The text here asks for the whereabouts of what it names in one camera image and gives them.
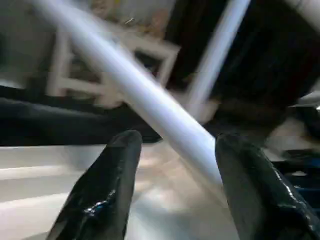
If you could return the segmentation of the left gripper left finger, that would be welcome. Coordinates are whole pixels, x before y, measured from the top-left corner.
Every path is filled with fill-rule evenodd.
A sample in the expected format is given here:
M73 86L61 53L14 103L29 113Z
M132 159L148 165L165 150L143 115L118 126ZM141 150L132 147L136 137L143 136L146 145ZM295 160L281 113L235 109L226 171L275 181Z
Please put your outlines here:
M138 131L114 136L73 186L46 239L123 240L141 150Z

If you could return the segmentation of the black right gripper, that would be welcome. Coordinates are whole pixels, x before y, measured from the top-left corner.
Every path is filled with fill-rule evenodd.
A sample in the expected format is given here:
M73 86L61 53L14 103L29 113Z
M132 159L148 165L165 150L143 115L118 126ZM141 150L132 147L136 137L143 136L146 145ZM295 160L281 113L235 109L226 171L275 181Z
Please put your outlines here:
M311 206L320 204L320 108L293 105L272 132L277 169Z

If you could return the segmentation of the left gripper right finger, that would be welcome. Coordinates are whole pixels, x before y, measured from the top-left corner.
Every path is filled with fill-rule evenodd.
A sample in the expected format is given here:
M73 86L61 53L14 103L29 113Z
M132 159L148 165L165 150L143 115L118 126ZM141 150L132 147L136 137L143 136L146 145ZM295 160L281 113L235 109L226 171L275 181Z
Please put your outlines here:
M215 145L228 206L241 240L318 240L320 218L262 148L221 134Z

